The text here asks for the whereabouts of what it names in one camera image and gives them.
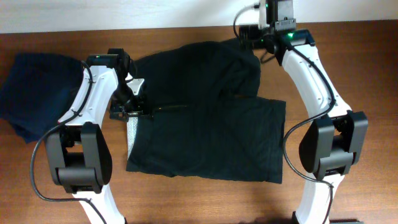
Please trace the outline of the black shorts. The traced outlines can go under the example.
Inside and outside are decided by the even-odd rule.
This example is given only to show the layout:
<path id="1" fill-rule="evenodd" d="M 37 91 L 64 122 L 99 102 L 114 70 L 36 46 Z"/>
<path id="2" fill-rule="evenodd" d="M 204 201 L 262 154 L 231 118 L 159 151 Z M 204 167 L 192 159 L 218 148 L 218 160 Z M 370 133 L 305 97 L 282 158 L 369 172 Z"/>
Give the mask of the black shorts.
<path id="1" fill-rule="evenodd" d="M 137 121 L 128 172 L 282 182 L 286 104 L 258 96 L 259 59 L 236 39 L 199 42 L 131 64 L 148 117 Z"/>

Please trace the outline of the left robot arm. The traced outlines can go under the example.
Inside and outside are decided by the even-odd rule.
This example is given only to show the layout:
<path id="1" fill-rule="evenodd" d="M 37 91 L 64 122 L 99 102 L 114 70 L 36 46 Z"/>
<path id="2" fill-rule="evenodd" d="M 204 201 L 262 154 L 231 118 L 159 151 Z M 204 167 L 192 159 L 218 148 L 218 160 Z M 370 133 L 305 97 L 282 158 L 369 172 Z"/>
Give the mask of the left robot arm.
<path id="1" fill-rule="evenodd" d="M 150 116 L 136 73 L 123 49 L 88 56 L 71 107 L 44 138 L 52 180 L 81 203 L 91 223 L 127 222 L 111 193 L 113 162 L 101 125 L 106 113 L 128 126 Z"/>

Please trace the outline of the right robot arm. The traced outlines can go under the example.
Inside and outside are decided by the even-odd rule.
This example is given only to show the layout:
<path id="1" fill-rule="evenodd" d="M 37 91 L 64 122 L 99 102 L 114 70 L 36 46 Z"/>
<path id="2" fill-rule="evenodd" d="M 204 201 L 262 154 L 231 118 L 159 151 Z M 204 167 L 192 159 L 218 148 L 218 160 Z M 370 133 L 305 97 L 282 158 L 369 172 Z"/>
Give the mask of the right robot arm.
<path id="1" fill-rule="evenodd" d="M 286 152 L 287 165 L 305 179 L 302 199 L 292 214 L 293 223 L 329 223 L 338 186 L 359 161 L 368 119 L 354 112 L 333 86 L 320 57 L 315 40 L 307 29 L 298 29 L 292 1 L 258 1 L 235 15 L 259 13 L 256 24 L 233 24 L 233 31 L 244 49 L 264 49 L 293 80 L 308 113 L 308 119 L 290 128 L 282 144 L 303 125 L 309 125 L 299 144 L 304 173 L 298 171 Z"/>

